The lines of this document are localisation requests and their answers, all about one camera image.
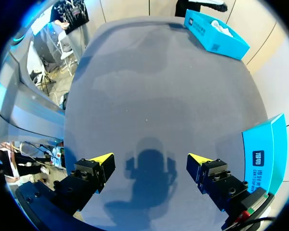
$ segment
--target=blue cardboard box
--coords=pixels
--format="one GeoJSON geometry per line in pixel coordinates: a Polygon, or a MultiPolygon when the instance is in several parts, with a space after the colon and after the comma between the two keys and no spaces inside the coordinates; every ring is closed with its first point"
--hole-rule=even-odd
{"type": "Polygon", "coordinates": [[[223,54],[241,60],[250,46],[233,29],[214,17],[187,10],[184,25],[196,36],[207,51],[223,54]],[[228,28],[233,37],[228,36],[211,25],[218,21],[223,28],[228,28]]]}

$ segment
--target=white cloth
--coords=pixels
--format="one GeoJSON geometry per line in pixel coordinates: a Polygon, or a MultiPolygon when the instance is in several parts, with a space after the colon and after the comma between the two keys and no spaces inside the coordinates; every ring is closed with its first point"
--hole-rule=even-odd
{"type": "MultiPolygon", "coordinates": [[[[11,147],[11,144],[9,142],[5,142],[4,144],[7,144],[11,147]]],[[[13,163],[12,163],[12,154],[11,154],[11,150],[10,149],[7,149],[7,148],[0,148],[1,151],[4,151],[4,152],[8,152],[8,156],[9,156],[9,161],[10,161],[10,165],[11,165],[11,169],[12,169],[12,173],[13,173],[13,176],[14,178],[16,177],[19,177],[19,173],[18,173],[18,170],[17,170],[17,167],[15,168],[13,163]]],[[[21,185],[21,182],[20,180],[16,181],[16,182],[13,182],[13,183],[8,183],[9,185],[21,185]]]]}
{"type": "Polygon", "coordinates": [[[212,25],[213,27],[215,27],[218,31],[224,33],[225,35],[228,35],[228,36],[230,36],[230,37],[233,37],[233,35],[230,33],[229,29],[228,29],[228,28],[223,28],[223,27],[218,23],[218,21],[213,20],[213,21],[211,22],[211,25],[212,25]]]}

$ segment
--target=qr code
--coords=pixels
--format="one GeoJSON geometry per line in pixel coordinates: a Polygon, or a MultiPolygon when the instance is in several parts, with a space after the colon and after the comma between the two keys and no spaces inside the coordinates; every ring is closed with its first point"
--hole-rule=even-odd
{"type": "Polygon", "coordinates": [[[218,44],[213,44],[211,51],[217,51],[219,49],[220,45],[218,44]]]}

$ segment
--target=gray cover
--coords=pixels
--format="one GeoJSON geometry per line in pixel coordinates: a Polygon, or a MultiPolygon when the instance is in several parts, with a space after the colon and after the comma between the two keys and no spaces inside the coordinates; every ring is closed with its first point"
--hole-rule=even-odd
{"type": "Polygon", "coordinates": [[[220,230],[227,218],[186,171],[189,152],[244,179],[241,132],[267,119],[241,61],[209,53],[181,18],[103,25],[77,68],[66,109],[68,171],[114,152],[116,171],[82,211],[106,230],[220,230]]]}

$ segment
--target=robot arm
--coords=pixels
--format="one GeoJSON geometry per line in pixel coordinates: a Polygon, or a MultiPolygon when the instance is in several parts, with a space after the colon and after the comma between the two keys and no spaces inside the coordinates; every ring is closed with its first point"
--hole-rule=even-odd
{"type": "Polygon", "coordinates": [[[39,230],[101,230],[72,216],[95,192],[102,191],[114,170],[113,153],[81,159],[69,176],[54,181],[54,191],[41,181],[29,181],[16,190],[16,198],[39,230]]]}
{"type": "Polygon", "coordinates": [[[189,154],[186,169],[201,193],[207,193],[216,206],[229,215],[222,226],[223,230],[259,228],[259,222],[251,221],[259,218],[267,209],[274,198],[273,194],[266,194],[266,190],[261,187],[253,193],[248,192],[248,182],[234,177],[227,170],[227,164],[220,159],[210,160],[189,154]]]}

